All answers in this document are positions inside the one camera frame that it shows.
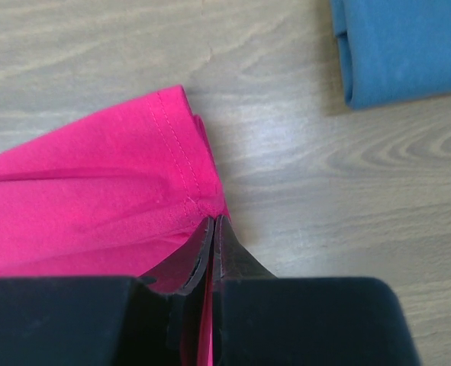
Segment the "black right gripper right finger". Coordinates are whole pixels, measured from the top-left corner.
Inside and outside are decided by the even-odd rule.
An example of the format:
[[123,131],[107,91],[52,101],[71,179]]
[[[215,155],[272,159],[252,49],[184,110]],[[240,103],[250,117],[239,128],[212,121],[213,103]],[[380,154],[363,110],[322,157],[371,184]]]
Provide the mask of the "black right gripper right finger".
[[220,215],[214,226],[213,284],[226,280],[274,279],[238,240],[230,219]]

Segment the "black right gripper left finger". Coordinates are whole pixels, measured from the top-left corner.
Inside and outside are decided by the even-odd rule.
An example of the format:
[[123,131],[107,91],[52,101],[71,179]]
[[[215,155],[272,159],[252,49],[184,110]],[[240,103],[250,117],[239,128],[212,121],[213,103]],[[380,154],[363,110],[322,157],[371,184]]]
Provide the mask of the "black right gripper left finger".
[[141,281],[158,294],[186,294],[192,291],[207,270],[214,233],[214,219],[203,219],[171,255],[140,276]]

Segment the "pink t shirt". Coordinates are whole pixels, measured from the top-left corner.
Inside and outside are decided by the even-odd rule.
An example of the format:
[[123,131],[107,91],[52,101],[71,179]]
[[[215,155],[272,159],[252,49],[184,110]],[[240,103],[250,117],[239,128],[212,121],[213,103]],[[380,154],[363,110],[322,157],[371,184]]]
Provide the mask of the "pink t shirt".
[[0,154],[0,365],[210,365],[212,258],[186,294],[140,276],[229,212],[182,86]]

